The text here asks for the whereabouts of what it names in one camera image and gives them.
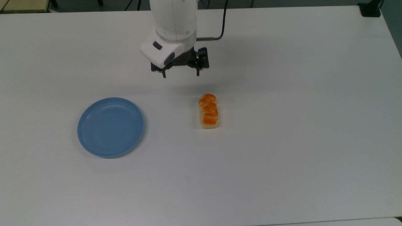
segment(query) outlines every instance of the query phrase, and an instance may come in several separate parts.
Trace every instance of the floor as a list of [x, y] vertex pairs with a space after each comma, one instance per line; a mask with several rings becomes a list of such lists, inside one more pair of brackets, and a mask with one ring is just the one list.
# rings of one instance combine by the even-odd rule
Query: floor
[[[264, 7], [300, 7], [300, 6], [351, 6], [370, 0], [255, 0], [255, 8]], [[123, 11], [130, 0], [103, 0], [99, 6], [97, 0], [57, 0], [58, 12], [94, 12]], [[206, 9], [208, 0], [199, 1], [199, 9]], [[223, 8], [225, 0], [210, 0], [210, 9]], [[228, 8], [248, 8], [251, 0], [230, 0]], [[138, 0], [132, 0], [127, 10], [137, 10]], [[142, 0], [140, 10], [150, 10], [149, 0]], [[402, 0], [384, 0], [382, 14], [402, 57]]]

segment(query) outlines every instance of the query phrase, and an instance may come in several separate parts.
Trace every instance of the cable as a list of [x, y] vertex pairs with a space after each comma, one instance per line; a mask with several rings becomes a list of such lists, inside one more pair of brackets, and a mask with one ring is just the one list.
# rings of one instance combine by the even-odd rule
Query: cable
[[130, 6], [130, 4], [133, 2], [133, 0], [130, 0], [130, 2], [128, 3], [126, 9], [124, 11], [127, 11], [128, 7]]
[[[128, 3], [128, 5], [124, 11], [127, 11], [128, 7], [131, 5], [132, 2], [133, 2], [133, 0], [130, 0], [130, 2]], [[141, 6], [141, 0], [138, 0], [137, 11], [139, 11], [140, 6]]]
[[7, 5], [7, 3], [8, 3], [9, 1], [10, 1], [10, 0], [7, 0], [7, 2], [4, 4], [3, 8], [1, 8], [0, 13], [3, 12], [4, 8], [6, 7], [6, 5]]
[[224, 32], [225, 32], [225, 20], [226, 20], [226, 9], [228, 8], [228, 1], [229, 1], [229, 0], [226, 0], [226, 2], [225, 2], [224, 18], [223, 18], [223, 20], [222, 20], [222, 33], [221, 33], [221, 35], [220, 35], [219, 37], [214, 38], [214, 40], [219, 40], [219, 39], [221, 39], [221, 38], [223, 37], [223, 35], [224, 35]]
[[140, 6], [141, 6], [141, 0], [138, 0], [137, 11], [139, 11]]
[[221, 35], [217, 38], [214, 37], [203, 37], [203, 38], [197, 38], [197, 41], [213, 41], [213, 40], [219, 40], [223, 37], [224, 32], [225, 32], [225, 20], [226, 20], [226, 9], [228, 8], [228, 1], [226, 0], [225, 2], [225, 8], [224, 8], [224, 17], [222, 19], [222, 32]]

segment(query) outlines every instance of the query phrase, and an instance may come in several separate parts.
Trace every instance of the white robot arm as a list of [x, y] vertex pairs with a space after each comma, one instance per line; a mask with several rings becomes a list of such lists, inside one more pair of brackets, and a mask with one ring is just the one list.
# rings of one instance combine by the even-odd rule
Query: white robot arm
[[151, 62], [151, 70], [162, 72], [172, 66], [208, 68], [206, 48], [194, 50], [197, 40], [197, 0], [150, 0], [155, 27], [141, 45], [141, 53]]

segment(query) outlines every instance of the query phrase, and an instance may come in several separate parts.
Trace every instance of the bread loaf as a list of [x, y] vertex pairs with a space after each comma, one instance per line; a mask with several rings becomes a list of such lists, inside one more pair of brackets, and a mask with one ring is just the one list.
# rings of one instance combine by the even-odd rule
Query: bread loaf
[[216, 105], [216, 97], [213, 94], [206, 93], [201, 96], [198, 101], [200, 111], [200, 123], [204, 129], [213, 129], [218, 127], [218, 108]]

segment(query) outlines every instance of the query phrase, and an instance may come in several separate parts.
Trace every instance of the plate rim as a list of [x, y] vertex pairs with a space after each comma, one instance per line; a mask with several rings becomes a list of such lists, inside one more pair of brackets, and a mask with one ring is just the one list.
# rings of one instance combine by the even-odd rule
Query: plate rim
[[[140, 117], [141, 117], [141, 120], [142, 120], [142, 127], [141, 127], [141, 132], [140, 132], [140, 134], [139, 134], [138, 139], [136, 140], [136, 142], [134, 142], [134, 144], [133, 144], [132, 146], [130, 146], [130, 148], [128, 148], [127, 150], [125, 150], [124, 152], [119, 153], [119, 154], [104, 155], [104, 156], [103, 156], [103, 155], [95, 154], [94, 152], [88, 150], [88, 149], [85, 147], [85, 145], [83, 145], [83, 141], [81, 140], [82, 132], [80, 132], [80, 128], [81, 128], [81, 130], [82, 130], [82, 125], [83, 125], [83, 122], [84, 122], [83, 116], [85, 115], [85, 113], [87, 113], [87, 111], [88, 111], [91, 107], [93, 107], [95, 104], [97, 104], [97, 103], [99, 103], [99, 102], [101, 102], [101, 101], [110, 100], [110, 99], [120, 99], [120, 100], [123, 100], [123, 101], [127, 101], [128, 103], [132, 104], [135, 108], [137, 108], [138, 111], [139, 111], [139, 115], [140, 115]], [[78, 121], [78, 125], [77, 125], [77, 136], [78, 136], [78, 140], [79, 140], [81, 146], [82, 146], [87, 152], [89, 152], [89, 153], [91, 153], [91, 154], [93, 154], [93, 155], [95, 155], [95, 156], [102, 157], [102, 158], [114, 158], [114, 157], [118, 157], [118, 156], [124, 155], [124, 154], [126, 154], [127, 152], [133, 150], [134, 147], [137, 146], [138, 143], [141, 141], [141, 139], [142, 139], [142, 137], [143, 137], [143, 135], [144, 135], [144, 128], [145, 128], [144, 116], [143, 116], [143, 114], [142, 114], [142, 112], [141, 112], [141, 109], [140, 109], [135, 103], [133, 103], [132, 101], [127, 100], [127, 99], [125, 99], [125, 98], [121, 98], [121, 97], [107, 97], [107, 98], [103, 98], [103, 99], [101, 99], [101, 100], [98, 100], [98, 101], [94, 102], [93, 104], [91, 104], [89, 107], [87, 107], [87, 108], [85, 109], [85, 111], [82, 113], [82, 115], [81, 115], [81, 117], [80, 117], [80, 120]]]

